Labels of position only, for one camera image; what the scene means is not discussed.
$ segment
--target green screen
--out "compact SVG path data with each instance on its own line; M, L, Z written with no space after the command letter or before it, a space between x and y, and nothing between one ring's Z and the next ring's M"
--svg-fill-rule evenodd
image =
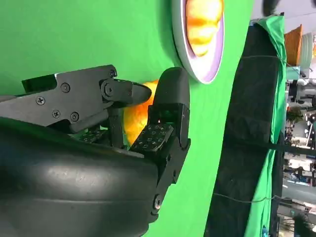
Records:
M203 235L252 2L225 0L220 71L210 85L190 81L192 146L147 236ZM1 94L22 93L23 79L99 65L137 82L180 65L171 0L2 0L0 19Z

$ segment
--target black fabric panel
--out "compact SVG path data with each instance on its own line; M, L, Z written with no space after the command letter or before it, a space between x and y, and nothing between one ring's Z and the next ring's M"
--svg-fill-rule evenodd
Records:
M281 132L278 138L278 144L284 144L284 134ZM284 152L276 151L275 159L272 169L272 196L282 196L283 186L283 165L284 165ZM279 198L271 201L271 218L270 218L270 233L277 236L277 208L280 203Z
M259 25L249 27L235 74L226 134L258 142L269 141L279 67L276 56L268 33Z
M213 193L252 201L267 152L265 148L233 147L224 143ZM250 203L213 194L210 207L206 237L243 237Z
M257 142L270 139L279 59L249 58L252 55L277 55L268 33L258 25L248 29L235 75L205 237L244 236L251 204L214 193L251 201L268 152L266 148L237 147L231 141L227 142L228 137Z

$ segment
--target white wall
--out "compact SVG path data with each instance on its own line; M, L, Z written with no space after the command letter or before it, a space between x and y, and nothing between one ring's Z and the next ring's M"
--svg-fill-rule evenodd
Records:
M305 33L316 30L316 8L311 0L280 0L276 13L284 12L285 32L289 32L300 24ZM262 18L262 0L255 0L251 19Z

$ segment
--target person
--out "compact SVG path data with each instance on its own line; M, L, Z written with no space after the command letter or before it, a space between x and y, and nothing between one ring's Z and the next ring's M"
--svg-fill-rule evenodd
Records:
M304 168L301 166L294 169L295 176L298 178L300 182L302 182L303 180L303 171L304 171Z

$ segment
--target screw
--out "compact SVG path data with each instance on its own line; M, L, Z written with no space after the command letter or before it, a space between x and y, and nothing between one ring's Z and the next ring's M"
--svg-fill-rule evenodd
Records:
M106 84L106 86L104 88L104 92L109 97L111 97L113 95L113 93L114 93L110 84Z
M62 83L60 88L64 93L68 93L70 91L70 85L68 83Z
M73 112L71 115L70 115L70 118L71 118L71 121L72 122L77 122L79 120L79 114L77 112Z
M159 210L161 208L161 203L161 196L157 194L154 200L154 209Z
M117 76L117 73L114 71L114 70L111 70L110 71L110 77L116 77Z
M57 119L60 117L60 112L58 110L53 111L53 118Z
M43 105L43 104L45 104L45 99L44 99L44 97L41 97L41 96L37 97L37 98L36 98L36 103L37 103L38 105Z

